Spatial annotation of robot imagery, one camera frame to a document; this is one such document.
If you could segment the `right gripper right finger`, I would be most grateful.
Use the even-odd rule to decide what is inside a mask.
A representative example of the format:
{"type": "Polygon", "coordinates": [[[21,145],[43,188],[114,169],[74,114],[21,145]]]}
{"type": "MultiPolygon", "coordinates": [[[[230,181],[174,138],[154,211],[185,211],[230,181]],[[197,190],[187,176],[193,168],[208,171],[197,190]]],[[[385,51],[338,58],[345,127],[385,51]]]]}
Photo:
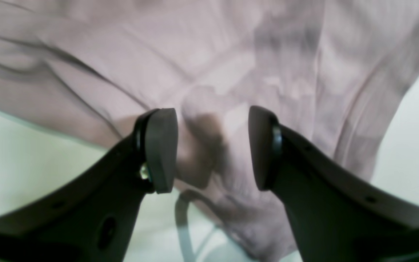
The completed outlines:
{"type": "Polygon", "coordinates": [[[249,110],[256,185],[284,205],[304,262],[419,262],[419,206],[365,182],[260,106],[249,110]]]}

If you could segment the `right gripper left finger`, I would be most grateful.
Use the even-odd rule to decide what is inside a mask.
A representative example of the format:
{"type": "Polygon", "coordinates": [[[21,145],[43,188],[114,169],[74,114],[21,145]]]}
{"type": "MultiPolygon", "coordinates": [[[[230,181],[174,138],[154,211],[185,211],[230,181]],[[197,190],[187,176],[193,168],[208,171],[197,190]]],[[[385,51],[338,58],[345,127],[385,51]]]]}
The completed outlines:
{"type": "Polygon", "coordinates": [[[0,262],[121,262],[147,194],[176,175],[175,109],[139,116],[133,132],[79,177],[0,216],[0,262]]]}

